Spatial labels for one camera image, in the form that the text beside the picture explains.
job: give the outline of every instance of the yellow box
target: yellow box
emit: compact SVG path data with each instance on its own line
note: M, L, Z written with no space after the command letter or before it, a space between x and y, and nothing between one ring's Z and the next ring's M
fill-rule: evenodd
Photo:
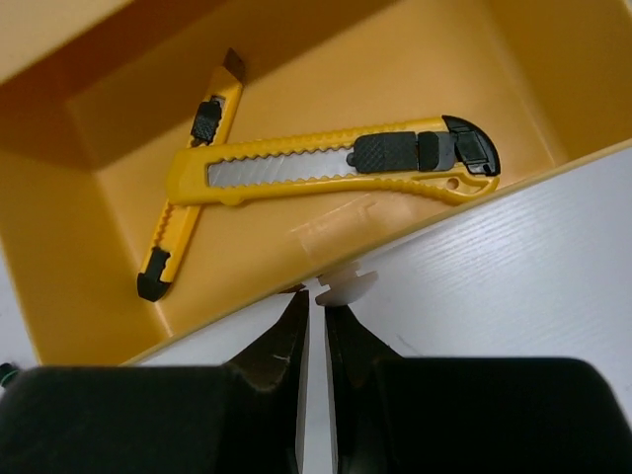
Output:
M42 362L123 363L470 205L209 206L170 294L141 300L170 161L228 47L248 68L231 142L463 117L499 149L498 196L632 138L625 0L134 2L0 85L0 235Z

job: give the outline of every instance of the small yellow box cutter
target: small yellow box cutter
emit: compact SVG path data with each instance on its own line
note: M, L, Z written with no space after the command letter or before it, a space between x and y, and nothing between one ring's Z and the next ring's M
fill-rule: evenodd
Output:
M241 98L244 73L244 63L229 49L223 64L213 70L206 95L197 108L189 148L226 141ZM138 296L157 301L165 295L185 256L199 211L199 205L177 205L167 200L136 277Z
M390 190L460 204L492 192L492 140L443 116L180 151L167 179L177 204Z

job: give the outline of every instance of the table surface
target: table surface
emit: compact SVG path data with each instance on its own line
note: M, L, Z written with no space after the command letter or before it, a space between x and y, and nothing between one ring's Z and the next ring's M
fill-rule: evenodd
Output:
M632 148L413 234L360 259L379 279L352 305L404 356L575 356L632 420ZM36 363L0 268L0 360ZM307 282L312 294L322 291ZM215 364L275 322L267 298L145 364ZM311 307L306 474L331 472L323 310Z

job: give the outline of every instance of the exposed blade tip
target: exposed blade tip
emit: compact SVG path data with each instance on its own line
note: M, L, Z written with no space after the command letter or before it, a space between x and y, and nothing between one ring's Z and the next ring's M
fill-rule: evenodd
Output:
M223 66L228 72L235 76L239 82L244 82L244 78L246 77L246 65L232 47L229 47L228 51L226 51Z

